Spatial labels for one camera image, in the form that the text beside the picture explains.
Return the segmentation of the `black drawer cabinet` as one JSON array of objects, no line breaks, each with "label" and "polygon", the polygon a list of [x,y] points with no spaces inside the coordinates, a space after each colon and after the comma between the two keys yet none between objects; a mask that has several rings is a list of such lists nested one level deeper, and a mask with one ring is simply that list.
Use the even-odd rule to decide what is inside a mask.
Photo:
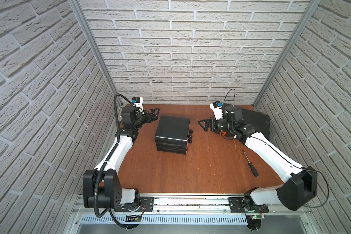
[{"label": "black drawer cabinet", "polygon": [[186,155],[189,126],[189,118],[162,115],[155,133],[157,150]]}]

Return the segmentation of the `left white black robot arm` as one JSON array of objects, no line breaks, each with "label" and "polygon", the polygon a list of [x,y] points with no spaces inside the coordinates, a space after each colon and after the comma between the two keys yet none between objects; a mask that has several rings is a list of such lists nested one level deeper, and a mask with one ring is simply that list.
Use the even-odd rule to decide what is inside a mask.
[{"label": "left white black robot arm", "polygon": [[123,205],[140,204],[138,189],[122,188],[118,173],[121,164],[133,147],[138,130],[146,123],[158,120],[160,110],[143,110],[139,104],[126,106],[121,112],[115,142],[101,163],[93,170],[85,171],[83,181],[83,203],[85,208],[117,209]]}]

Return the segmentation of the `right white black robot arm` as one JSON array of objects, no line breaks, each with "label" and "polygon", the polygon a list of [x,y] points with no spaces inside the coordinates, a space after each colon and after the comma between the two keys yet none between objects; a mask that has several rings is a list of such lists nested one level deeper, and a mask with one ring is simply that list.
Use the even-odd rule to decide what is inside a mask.
[{"label": "right white black robot arm", "polygon": [[297,163],[267,139],[269,116],[220,101],[211,103],[210,109],[214,116],[198,121],[204,131],[240,141],[260,156],[283,182],[280,186],[254,188],[246,192],[241,203],[248,212],[267,204],[284,205],[296,211],[316,197],[318,172]]}]

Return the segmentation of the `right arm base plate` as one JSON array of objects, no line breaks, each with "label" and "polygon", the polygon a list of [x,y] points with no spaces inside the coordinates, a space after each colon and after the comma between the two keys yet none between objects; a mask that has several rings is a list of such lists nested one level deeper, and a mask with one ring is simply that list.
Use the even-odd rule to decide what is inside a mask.
[{"label": "right arm base plate", "polygon": [[249,197],[228,198],[231,213],[268,213],[267,205],[256,205]]}]

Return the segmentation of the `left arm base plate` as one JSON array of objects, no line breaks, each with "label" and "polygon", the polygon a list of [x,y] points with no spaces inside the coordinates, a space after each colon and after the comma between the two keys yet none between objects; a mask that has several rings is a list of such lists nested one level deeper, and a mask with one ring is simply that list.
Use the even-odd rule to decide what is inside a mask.
[{"label": "left arm base plate", "polygon": [[142,213],[143,209],[145,212],[152,212],[154,206],[154,197],[140,197],[139,204],[131,203],[120,205],[114,211],[124,213]]}]

